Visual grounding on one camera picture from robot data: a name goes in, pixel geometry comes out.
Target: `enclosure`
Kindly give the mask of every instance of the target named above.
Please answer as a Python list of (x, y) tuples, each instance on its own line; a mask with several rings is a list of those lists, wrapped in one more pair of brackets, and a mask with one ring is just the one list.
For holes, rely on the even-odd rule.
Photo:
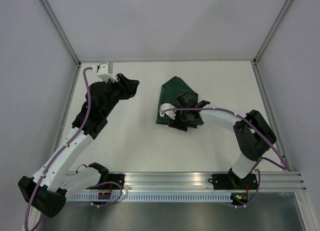
[[(39, 230), (319, 230), (319, 1), (1, 0), (3, 230), (24, 230), (17, 183), (64, 144), (86, 101), (82, 73), (99, 64), (140, 84), (66, 175), (98, 162), (125, 175), (127, 198), (72, 208), (96, 193), (86, 189)], [(247, 208), (218, 202), (230, 192), (208, 183), (241, 153), (232, 132), (156, 124), (161, 87), (175, 76), (199, 101), (260, 111), (275, 133), (291, 171), (262, 161)], [(271, 149), (263, 156), (281, 164)]]

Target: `green cloth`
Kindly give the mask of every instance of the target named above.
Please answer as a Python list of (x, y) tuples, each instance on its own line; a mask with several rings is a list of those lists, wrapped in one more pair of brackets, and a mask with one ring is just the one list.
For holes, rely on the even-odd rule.
[[(169, 81), (164, 83), (161, 87), (161, 93), (158, 103), (158, 109), (157, 109), (157, 117), (156, 117), (156, 124), (158, 125), (168, 125), (170, 122), (170, 117), (160, 117), (160, 106), (162, 104), (168, 103), (171, 104), (177, 108), (181, 108), (180, 104), (176, 100), (176, 98), (180, 95), (182, 95), (184, 92), (189, 91), (190, 94), (196, 96), (196, 101), (198, 103), (198, 94), (193, 91), (181, 78), (174, 76)], [(188, 127), (190, 128), (197, 128), (197, 125), (203, 125), (204, 123), (202, 121), (191, 121), (189, 122)]]

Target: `robotic arm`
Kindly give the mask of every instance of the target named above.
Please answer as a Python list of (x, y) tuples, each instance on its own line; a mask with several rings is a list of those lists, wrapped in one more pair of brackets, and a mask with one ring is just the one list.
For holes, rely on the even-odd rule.
[(65, 174), (106, 126), (107, 117), (116, 104), (120, 100), (134, 97), (139, 85), (138, 80), (127, 79), (122, 73), (116, 76), (109, 74), (107, 64), (88, 69), (96, 71), (102, 81), (90, 85), (90, 98), (87, 93), (86, 102), (72, 123), (65, 143), (58, 147), (32, 177), (23, 176), (18, 183), (23, 198), (29, 203), (37, 183), (40, 182), (31, 205), (49, 218), (57, 215), (74, 194), (107, 181), (109, 170), (98, 163), (90, 164), (76, 175), (65, 177)]
[[(160, 106), (160, 117), (171, 118), (169, 127), (187, 131), (189, 122), (202, 121), (204, 124), (215, 124), (233, 132), (236, 136), (241, 154), (237, 162), (228, 172), (229, 182), (233, 187), (243, 181), (251, 172), (258, 160), (270, 149), (270, 146), (252, 129), (248, 124), (234, 115), (233, 112), (226, 112), (225, 109), (213, 107), (208, 101), (201, 101), (195, 104), (189, 92), (178, 96), (176, 100), (182, 108), (176, 108), (170, 103)], [(277, 140), (260, 112), (252, 110), (249, 113), (238, 113), (250, 122), (271, 144)]]

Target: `white tabletop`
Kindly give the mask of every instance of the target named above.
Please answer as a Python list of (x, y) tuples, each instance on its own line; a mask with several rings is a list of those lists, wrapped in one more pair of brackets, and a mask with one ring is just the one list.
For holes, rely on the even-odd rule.
[[(74, 90), (63, 131), (66, 137), (71, 123), (85, 101), (83, 69)], [(108, 124), (74, 162), (70, 171), (93, 162), (112, 172), (217, 172), (228, 171), (240, 152), (234, 133), (204, 124), (188, 132), (156, 124), (162, 84), (174, 76), (182, 78), (199, 101), (207, 100), (235, 112), (258, 110), (267, 119), (256, 79), (249, 61), (120, 62), (113, 74), (123, 73), (139, 80), (134, 98), (121, 100), (107, 118)], [(88, 72), (89, 84), (100, 81)], [(279, 162), (269, 150), (264, 155)], [(263, 161), (261, 171), (280, 171)]]

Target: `perforated metal strip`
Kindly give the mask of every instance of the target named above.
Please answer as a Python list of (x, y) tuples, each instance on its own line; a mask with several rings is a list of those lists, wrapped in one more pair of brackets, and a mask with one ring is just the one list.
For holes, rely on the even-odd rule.
[[(117, 199), (119, 193), (113, 192), (108, 201)], [(230, 203), (231, 193), (203, 193), (203, 192), (129, 192), (121, 196), (122, 202), (193, 202), (193, 203)], [(97, 191), (83, 191), (74, 196), (69, 201), (73, 202), (103, 202), (105, 199), (98, 198)]]

